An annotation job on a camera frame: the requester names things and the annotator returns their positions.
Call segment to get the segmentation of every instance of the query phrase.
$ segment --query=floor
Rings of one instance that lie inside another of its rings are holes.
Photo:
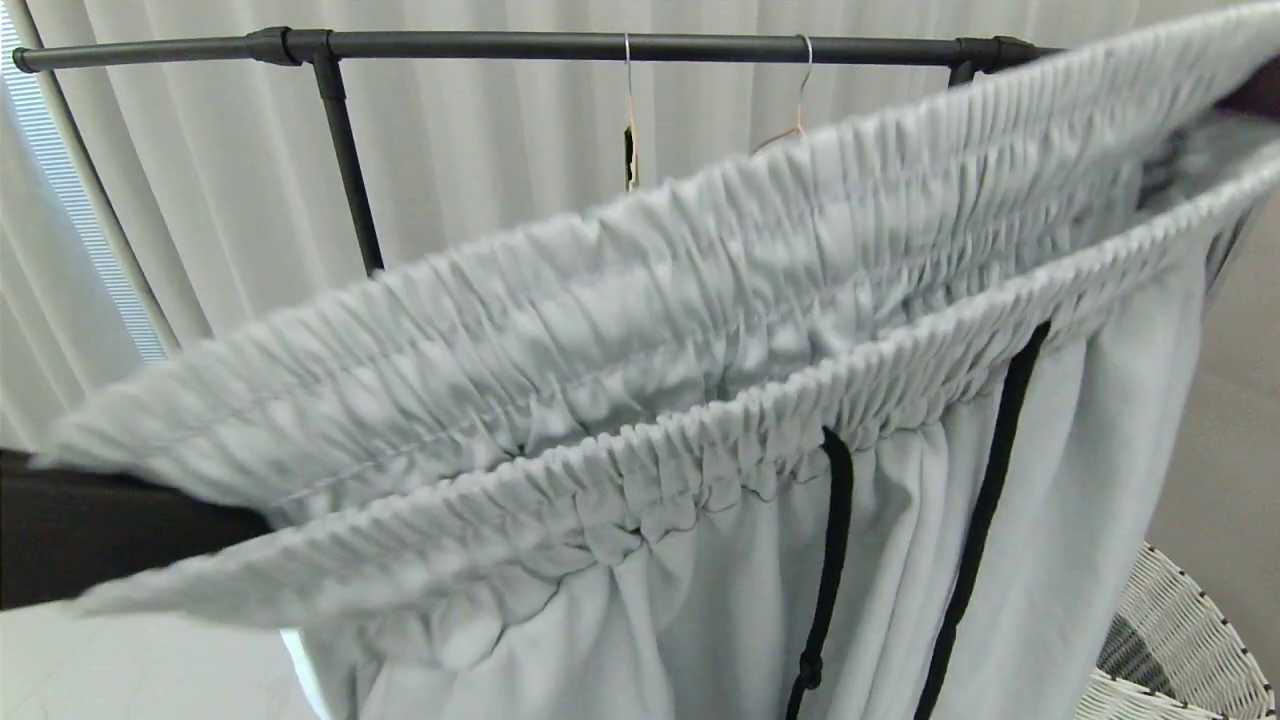
[[[280,633],[163,616],[0,615],[4,720],[316,720]]]

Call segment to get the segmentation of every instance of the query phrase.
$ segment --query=black drawstring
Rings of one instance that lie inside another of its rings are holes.
[[[840,574],[845,570],[845,547],[849,544],[849,519],[854,507],[854,457],[840,436],[822,429],[822,450],[831,462],[831,505],[827,510],[827,548],[822,557],[822,579],[818,582],[818,606],[813,611],[809,639],[800,653],[800,674],[791,685],[787,701],[787,720],[800,716],[800,701],[805,691],[822,683],[822,643],[831,628],[831,615],[836,611],[840,592]]]
[[[978,583],[978,566],[982,564],[982,551],[987,546],[987,533],[996,516],[1000,495],[1005,489],[1005,475],[1009,473],[1009,459],[1014,452],[1014,436],[1018,434],[1018,416],[1023,411],[1027,387],[1032,382],[1032,370],[1039,356],[1041,345],[1048,336],[1048,323],[1043,323],[1032,333],[1027,346],[1014,355],[1005,375],[1005,386],[1000,391],[1000,409],[996,410],[996,432],[991,438],[991,452],[987,456],[987,471],[982,478],[978,501],[974,502],[969,519],[969,532],[965,534],[964,550],[960,551],[960,570],[956,574],[956,587],[951,591],[946,615],[942,616],[942,629],[933,642],[933,659],[929,661],[929,674],[924,679],[920,702],[915,706],[915,720],[928,720],[942,694],[942,683],[947,676],[951,651],[956,644],[956,629],[969,607],[969,598]]]

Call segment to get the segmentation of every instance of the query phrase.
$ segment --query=black metal rack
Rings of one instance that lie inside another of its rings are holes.
[[[883,40],[861,37],[631,35],[586,32],[339,32],[269,27],[239,37],[193,37],[72,47],[17,47],[13,63],[27,73],[195,60],[257,60],[310,64],[324,102],[338,170],[365,270],[383,268],[369,193],[347,113],[340,60],[349,59],[530,59],[630,60],[637,63],[809,63],[950,68],[948,85],[1036,60],[1052,47],[1014,37]]]

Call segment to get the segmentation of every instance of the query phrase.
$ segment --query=wicker basket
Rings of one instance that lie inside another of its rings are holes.
[[[1213,601],[1152,546],[1138,553],[1076,708],[1080,720],[1256,720],[1275,693]]]

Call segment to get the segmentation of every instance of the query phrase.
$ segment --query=window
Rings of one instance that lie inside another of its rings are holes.
[[[84,192],[84,186],[81,183],[70,154],[67,151],[67,145],[54,126],[49,108],[45,106],[45,99],[40,94],[40,81],[36,79],[36,76],[19,70],[10,59],[10,53],[19,45],[22,42],[18,41],[18,29],[14,27],[8,9],[0,3],[0,47],[4,49],[0,77],[4,78],[9,97],[13,100],[18,126],[23,131],[32,154],[45,170],[45,177],[49,178],[54,193],[70,217],[72,225],[79,234],[84,251],[93,263],[102,284],[106,286],[115,301],[115,306],[124,319],[124,327],[128,329],[129,337],[133,338],[142,360],[145,363],[164,360],[166,357],[164,346],[160,345],[160,340],[151,327],[151,319],[147,318],[137,292],[129,284],[124,272],[120,270],[120,264],[111,252],[101,227],[99,227],[88,195]]]

